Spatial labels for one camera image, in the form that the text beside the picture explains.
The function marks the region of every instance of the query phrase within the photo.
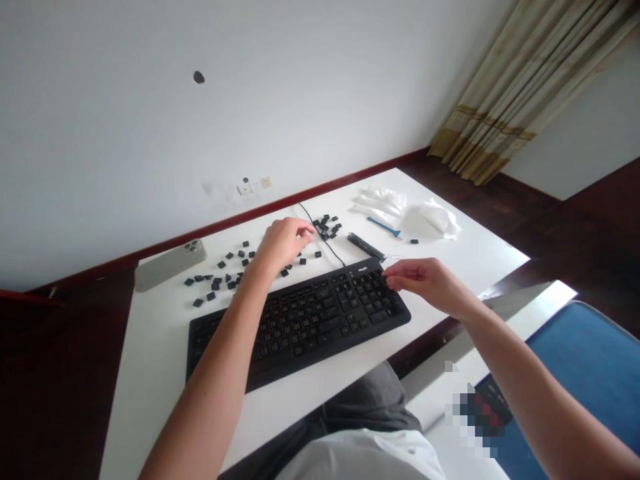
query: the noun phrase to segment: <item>white wall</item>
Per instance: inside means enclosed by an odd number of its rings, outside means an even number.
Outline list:
[[[5,0],[0,288],[428,145],[514,4]]]
[[[565,200],[640,156],[640,43],[621,52],[503,172]]]

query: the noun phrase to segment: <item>keyboard cable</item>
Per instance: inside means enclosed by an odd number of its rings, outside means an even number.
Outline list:
[[[311,224],[313,224],[313,219],[311,218],[309,212],[307,211],[307,209],[304,207],[304,205],[302,205],[302,203],[298,202],[298,205],[300,205],[302,207],[302,210],[305,211],[305,213],[307,214],[307,216],[309,217],[309,222]],[[327,244],[327,246],[329,247],[329,250],[331,250],[331,253],[335,255],[335,257],[340,260],[340,263],[342,263],[343,267],[346,267],[345,263],[342,261],[342,258],[338,257],[338,255],[336,254],[336,252],[333,251],[333,249],[331,248],[331,246],[328,244],[328,242],[326,240],[324,240],[324,238],[322,238],[322,241],[325,242]]]

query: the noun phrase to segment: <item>curtain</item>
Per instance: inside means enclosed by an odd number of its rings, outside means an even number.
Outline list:
[[[639,23],[632,0],[520,0],[429,155],[484,185],[637,40]]]

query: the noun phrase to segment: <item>smartphone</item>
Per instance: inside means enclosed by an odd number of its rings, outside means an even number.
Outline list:
[[[207,258],[202,240],[192,240],[135,269],[135,290],[144,292]]]

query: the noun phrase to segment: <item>black keyboard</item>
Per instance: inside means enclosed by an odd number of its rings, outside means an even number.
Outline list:
[[[409,310],[381,274],[370,258],[268,294],[247,392],[408,323]],[[187,380],[226,311],[190,322]]]

